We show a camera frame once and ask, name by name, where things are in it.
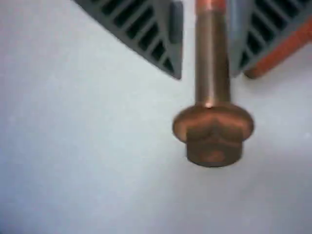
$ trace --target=bolt shank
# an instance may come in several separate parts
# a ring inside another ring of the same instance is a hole
[[[205,106],[231,101],[224,14],[210,8],[196,21],[196,102]]]

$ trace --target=white surface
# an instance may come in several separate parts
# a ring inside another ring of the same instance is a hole
[[[244,158],[188,163],[171,134],[193,102],[193,3],[182,82],[68,0],[0,3],[3,234],[310,234],[312,46],[233,81],[256,120]]]

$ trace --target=bolt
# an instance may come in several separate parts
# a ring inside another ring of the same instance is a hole
[[[231,103],[226,45],[224,13],[206,6],[196,22],[196,103],[173,123],[173,133],[186,143],[188,160],[204,167],[237,162],[243,141],[254,130],[251,115]]]

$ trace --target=bolt head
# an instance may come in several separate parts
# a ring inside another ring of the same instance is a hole
[[[188,160],[205,167],[223,167],[238,161],[243,141],[253,130],[250,114],[230,103],[187,108],[173,123],[173,133],[187,145]]]

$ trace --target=gray plastic part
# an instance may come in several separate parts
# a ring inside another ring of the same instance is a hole
[[[183,5],[169,0],[75,0],[92,18],[176,79],[182,72]],[[170,16],[174,13],[181,18]],[[175,24],[181,32],[169,32]]]
[[[235,77],[312,15],[312,0],[228,0],[230,72]]]

